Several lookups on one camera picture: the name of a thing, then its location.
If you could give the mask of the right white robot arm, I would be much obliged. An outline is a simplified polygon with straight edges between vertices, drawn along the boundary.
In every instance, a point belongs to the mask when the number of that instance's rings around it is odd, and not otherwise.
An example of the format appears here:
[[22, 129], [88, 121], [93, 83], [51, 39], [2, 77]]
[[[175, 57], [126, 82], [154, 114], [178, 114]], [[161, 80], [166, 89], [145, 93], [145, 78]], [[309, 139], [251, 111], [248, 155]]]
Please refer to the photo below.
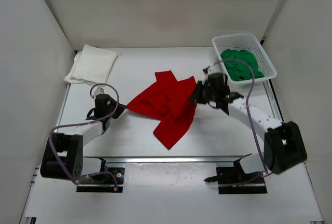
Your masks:
[[273, 174], [281, 174], [307, 160], [307, 151], [299, 126], [293, 122], [283, 122], [272, 118], [256, 106], [249, 103], [250, 93], [246, 97], [230, 91], [227, 76], [222, 73], [210, 74], [204, 81], [198, 81], [189, 101], [208, 104], [220, 109], [228, 116], [239, 120], [249, 127], [255, 137], [264, 142], [261, 149], [256, 144], [258, 156], [264, 168]]

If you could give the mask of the red t shirt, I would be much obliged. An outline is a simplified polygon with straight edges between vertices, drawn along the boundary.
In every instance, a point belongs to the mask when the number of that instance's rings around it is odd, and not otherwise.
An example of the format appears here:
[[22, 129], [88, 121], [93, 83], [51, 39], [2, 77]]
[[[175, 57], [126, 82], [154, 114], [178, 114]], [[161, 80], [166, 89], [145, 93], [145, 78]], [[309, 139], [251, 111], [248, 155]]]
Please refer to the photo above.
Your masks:
[[155, 73], [156, 81], [127, 104], [139, 115], [159, 120], [153, 134], [170, 150], [189, 130], [197, 104], [188, 101], [196, 88], [193, 76], [178, 81], [172, 71]]

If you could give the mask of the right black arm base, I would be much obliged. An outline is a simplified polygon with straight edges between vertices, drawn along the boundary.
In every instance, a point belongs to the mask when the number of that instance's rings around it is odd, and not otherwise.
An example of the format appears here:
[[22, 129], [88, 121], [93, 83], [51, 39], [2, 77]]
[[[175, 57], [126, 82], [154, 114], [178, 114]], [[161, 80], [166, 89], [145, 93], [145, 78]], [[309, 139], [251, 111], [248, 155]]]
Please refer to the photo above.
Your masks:
[[262, 172], [246, 173], [240, 164], [250, 154], [233, 161], [233, 167], [217, 167], [216, 175], [204, 179], [205, 183], [218, 184], [218, 194], [266, 194]]

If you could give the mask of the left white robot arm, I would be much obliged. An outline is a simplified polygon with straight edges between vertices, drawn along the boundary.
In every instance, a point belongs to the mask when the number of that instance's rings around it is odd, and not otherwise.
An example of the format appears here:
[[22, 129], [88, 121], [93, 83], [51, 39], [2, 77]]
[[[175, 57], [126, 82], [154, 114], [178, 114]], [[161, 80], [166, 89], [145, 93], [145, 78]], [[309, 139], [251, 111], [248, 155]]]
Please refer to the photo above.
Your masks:
[[40, 166], [44, 178], [70, 180], [77, 184], [83, 176], [86, 144], [103, 135], [112, 119], [117, 119], [126, 110], [126, 105], [108, 94], [94, 97], [94, 108], [87, 113], [86, 121], [79, 124], [60, 125], [55, 129], [73, 129], [68, 133], [51, 131]]

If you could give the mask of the white t shirt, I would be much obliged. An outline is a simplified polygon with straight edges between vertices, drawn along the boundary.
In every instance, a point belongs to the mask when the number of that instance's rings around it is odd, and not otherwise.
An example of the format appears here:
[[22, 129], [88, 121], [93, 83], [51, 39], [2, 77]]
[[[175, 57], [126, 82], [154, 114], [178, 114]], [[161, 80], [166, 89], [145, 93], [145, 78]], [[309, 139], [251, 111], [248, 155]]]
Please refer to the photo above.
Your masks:
[[95, 85], [106, 83], [118, 53], [84, 45], [74, 57], [74, 64], [64, 81], [69, 84], [86, 83]]

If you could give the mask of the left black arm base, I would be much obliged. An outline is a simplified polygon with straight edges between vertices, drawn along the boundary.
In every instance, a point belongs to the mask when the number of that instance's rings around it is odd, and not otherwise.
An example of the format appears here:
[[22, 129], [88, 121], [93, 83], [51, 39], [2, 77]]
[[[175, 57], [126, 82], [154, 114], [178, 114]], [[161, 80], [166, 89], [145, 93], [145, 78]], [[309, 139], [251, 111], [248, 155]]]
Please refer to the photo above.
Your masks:
[[83, 168], [76, 192], [122, 193], [125, 164], [106, 158], [83, 158]]

